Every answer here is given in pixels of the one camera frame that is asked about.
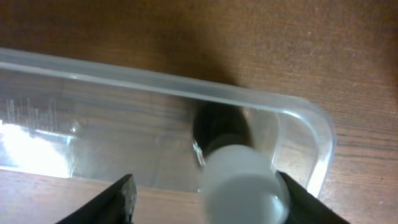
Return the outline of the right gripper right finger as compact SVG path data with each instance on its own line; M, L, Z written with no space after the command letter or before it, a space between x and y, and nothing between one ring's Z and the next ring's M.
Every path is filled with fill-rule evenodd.
M277 175L286 183L290 195L289 214L285 224L349 224L333 210L311 195L285 172Z

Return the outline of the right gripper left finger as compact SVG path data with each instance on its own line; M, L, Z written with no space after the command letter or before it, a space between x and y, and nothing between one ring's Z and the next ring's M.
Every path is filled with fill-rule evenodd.
M134 176L126 174L57 224L131 224L136 201Z

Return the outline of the black bottle white cap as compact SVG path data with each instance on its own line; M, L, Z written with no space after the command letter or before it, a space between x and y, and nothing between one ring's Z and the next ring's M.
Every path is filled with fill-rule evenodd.
M193 138L202 156L199 192L212 224L283 223L289 213L286 184L269 158L255 150L240 107L202 104L193 120Z

